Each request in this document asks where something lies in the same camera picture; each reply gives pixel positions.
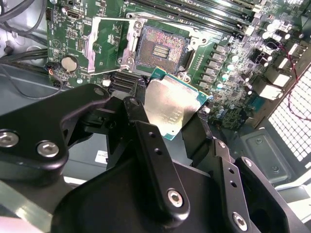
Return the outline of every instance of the metal plate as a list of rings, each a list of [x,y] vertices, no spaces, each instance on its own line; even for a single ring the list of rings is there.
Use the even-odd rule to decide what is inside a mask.
[[[152,79],[146,90],[145,111],[161,135],[172,140],[201,107],[199,92],[166,75]]]
[[[285,159],[264,129],[241,137],[245,156],[252,159],[270,183],[278,183],[291,178]]]

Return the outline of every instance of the capacitor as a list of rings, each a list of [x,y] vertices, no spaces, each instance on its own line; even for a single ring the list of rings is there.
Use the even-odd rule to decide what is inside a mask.
[[[290,37],[291,37],[291,35],[290,34],[288,34],[287,32],[285,32],[285,31],[282,31],[282,30],[276,30],[276,32],[275,32],[277,35],[279,35],[279,36],[281,36],[283,39],[285,39],[285,40],[288,40]]]
[[[232,64],[232,63],[227,63],[227,64],[225,65],[225,67],[226,67],[226,69],[229,70],[229,71],[234,70],[234,64]]]
[[[214,99],[213,93],[208,92],[207,98],[208,98],[209,100],[213,100],[213,99]]]
[[[202,111],[203,111],[205,114],[209,114],[209,113],[210,113],[210,108],[208,108],[208,107],[206,107],[206,106],[203,106]]]
[[[263,67],[267,67],[267,66],[269,65],[267,59],[265,59],[265,58],[262,58],[262,59],[260,60],[260,64],[262,64]]]
[[[276,30],[276,25],[273,23],[265,23],[263,27],[265,30],[267,30],[267,32],[270,32],[270,33]]]
[[[272,60],[272,56],[269,55],[268,53],[264,53],[263,58],[266,59],[268,62]]]
[[[215,85],[216,85],[217,89],[222,89],[224,87],[223,83],[220,81],[216,82]]]
[[[245,82],[248,82],[248,81],[249,81],[249,78],[247,77],[246,74],[241,74],[241,78],[242,78]]]
[[[268,38],[271,36],[271,33],[270,33],[270,32],[262,31],[262,32],[260,33],[260,36],[262,37],[262,39],[266,40],[266,39],[268,39]]]
[[[224,110],[224,107],[223,107],[223,106],[220,106],[220,107],[218,108],[218,112],[219,112],[220,114],[222,114],[224,111],[225,111],[225,110]]]
[[[236,54],[230,55],[230,59],[232,62],[237,62],[239,60],[239,56]]]
[[[229,79],[229,75],[226,72],[222,72],[220,74],[220,77],[222,78],[223,81],[227,81]]]
[[[305,35],[301,31],[293,31],[293,36],[298,39],[302,39],[303,37],[305,37]]]
[[[245,87],[244,87],[244,91],[245,91],[249,96],[253,93],[253,91],[252,91],[248,86],[245,86]]]
[[[66,15],[68,10],[70,10],[70,8],[69,8],[68,6],[62,7],[62,13],[63,13],[63,14]]]

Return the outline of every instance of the metal cpu lid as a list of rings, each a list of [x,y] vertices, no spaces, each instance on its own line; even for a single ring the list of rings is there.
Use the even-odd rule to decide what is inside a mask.
[[[149,122],[158,126],[161,135],[173,140],[206,99],[205,94],[187,83],[173,75],[165,75],[162,79],[150,80],[146,90],[145,111]]]

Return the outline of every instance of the black cable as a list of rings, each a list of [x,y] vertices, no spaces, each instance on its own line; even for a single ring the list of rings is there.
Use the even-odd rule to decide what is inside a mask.
[[[13,59],[13,60],[10,60],[8,62],[21,62],[21,61],[29,61],[29,60],[36,60],[36,59],[44,59],[44,58],[48,58],[48,54],[26,56],[26,57],[21,57],[21,58]]]
[[[24,12],[35,0],[25,0],[16,7],[12,8],[8,12],[0,16],[0,22],[6,22]]]
[[[2,69],[4,75],[6,76],[6,78],[11,82],[11,84],[13,85],[13,87],[18,91],[18,93],[23,96],[24,98],[30,99],[30,100],[44,100],[46,98],[52,97],[57,95],[58,93],[60,93],[63,89],[64,83],[61,80],[61,78],[59,78],[54,72],[52,72],[52,76],[58,80],[60,82],[60,86],[58,88],[57,91],[55,91],[54,93],[47,95],[47,96],[42,96],[42,97],[34,97],[34,96],[28,96],[26,94],[24,94],[19,87],[15,84],[15,82],[13,81],[12,77],[9,75],[9,73],[5,70],[5,68],[3,66],[0,65],[0,68]]]
[[[3,15],[3,14],[5,14],[3,0],[0,0],[0,6],[1,6],[1,15]],[[46,0],[42,0],[42,8],[41,8],[41,12],[40,12],[38,21],[35,23],[35,25],[32,28],[30,28],[27,31],[23,31],[23,30],[19,30],[19,29],[16,29],[16,28],[12,28],[7,22],[3,22],[3,24],[8,29],[15,30],[15,32],[18,33],[19,35],[30,34],[30,33],[34,32],[39,27],[39,25],[40,25],[40,23],[41,23],[41,21],[43,19],[44,12],[45,12],[46,8],[47,8],[47,1]]]
[[[18,59],[30,57],[30,56],[39,56],[39,55],[47,56],[48,50],[47,49],[34,50],[34,51],[22,52],[22,53],[13,54],[13,55],[6,55],[0,58],[0,63],[18,60]]]
[[[42,67],[38,67],[32,64],[28,63],[22,63],[22,62],[9,62],[5,63],[6,66],[15,67],[27,71],[31,71],[32,73],[36,73],[38,75],[49,75],[49,73]]]

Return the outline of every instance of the cable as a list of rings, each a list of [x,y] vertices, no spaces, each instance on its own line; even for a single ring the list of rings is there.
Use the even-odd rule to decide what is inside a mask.
[[[27,58],[27,57],[32,57],[32,56],[43,56],[45,58],[47,55],[48,55],[48,50],[47,49],[22,52],[22,53],[18,53],[18,54],[6,55],[6,56],[1,57],[0,58],[0,63],[10,62],[10,61],[17,61],[19,59],[23,59],[23,58]]]
[[[16,7],[12,8],[8,12],[1,14],[0,16],[0,22],[6,22],[12,18],[15,18],[16,16],[20,15],[22,12],[24,12],[26,9],[29,8],[29,6],[34,2],[35,0],[25,0]]]
[[[288,58],[288,60],[290,61],[291,63],[291,66],[292,66],[292,69],[294,71],[294,74],[295,74],[295,83],[292,85],[292,87],[289,89],[289,93],[287,95],[287,100],[288,100],[288,109],[290,110],[290,112],[295,115],[297,118],[299,118],[300,120],[307,120],[307,121],[311,121],[310,118],[307,118],[306,116],[299,116],[297,115],[293,110],[292,110],[292,107],[291,107],[291,96],[292,96],[292,91],[294,89],[294,87],[297,85],[298,81],[299,81],[299,77],[297,75],[297,71],[296,71],[296,67],[295,67],[295,64],[293,63],[292,61],[292,56],[286,51],[286,49],[280,45],[279,46],[285,53],[286,53],[286,56]]]
[[[60,77],[58,77],[51,69],[49,70],[49,74],[52,75],[56,80],[58,80],[60,82],[60,86],[58,88],[57,91],[55,91],[54,93],[47,95],[47,96],[42,96],[42,97],[34,97],[34,96],[28,96],[26,94],[24,94],[20,88],[15,84],[15,82],[13,81],[12,77],[9,75],[9,73],[5,70],[5,68],[3,66],[0,65],[0,68],[2,69],[4,75],[6,76],[6,78],[11,82],[11,84],[13,85],[13,87],[18,91],[18,93],[23,96],[24,98],[30,99],[30,100],[44,100],[46,98],[52,97],[57,95],[58,93],[60,93],[63,89],[64,83],[61,80]]]
[[[9,62],[21,62],[21,61],[29,61],[29,60],[37,60],[37,59],[44,59],[44,58],[48,58],[48,55],[32,55],[32,56],[26,56],[26,57],[21,57],[21,58],[17,58],[14,60],[10,60]]]
[[[42,5],[43,8],[41,10],[41,13],[40,13],[40,16],[39,16],[39,19],[38,19],[37,23],[31,29],[29,29],[28,31],[22,31],[22,30],[18,30],[16,28],[13,28],[6,22],[4,22],[3,24],[0,23],[0,28],[5,30],[5,31],[7,31],[7,32],[9,32],[9,33],[15,32],[15,33],[19,34],[22,37],[31,39],[31,40],[33,40],[33,41],[35,41],[35,42],[37,42],[37,43],[39,43],[41,45],[46,46],[48,44],[48,42],[45,39],[42,39],[42,38],[40,38],[38,36],[30,34],[31,32],[35,31],[38,28],[38,26],[40,25],[40,22],[42,21],[42,18],[44,16],[44,10],[46,8],[46,7],[44,8],[44,6],[46,6],[46,1],[43,1],[43,4],[44,5]],[[2,15],[2,14],[4,14],[4,3],[3,3],[3,0],[0,0],[0,6],[1,6],[1,15]]]
[[[3,15],[3,14],[5,14],[3,0],[0,0],[0,6],[1,6],[1,15]],[[41,23],[41,21],[43,19],[43,16],[44,16],[46,8],[47,8],[47,1],[46,0],[42,0],[42,8],[41,8],[41,12],[40,12],[38,21],[35,23],[35,25],[32,28],[30,28],[27,31],[23,31],[23,30],[19,30],[19,29],[16,29],[16,28],[12,28],[7,22],[3,22],[3,24],[5,25],[5,27],[7,27],[10,30],[14,30],[19,35],[30,34],[30,33],[34,32],[39,27],[39,25],[40,25],[40,23]]]

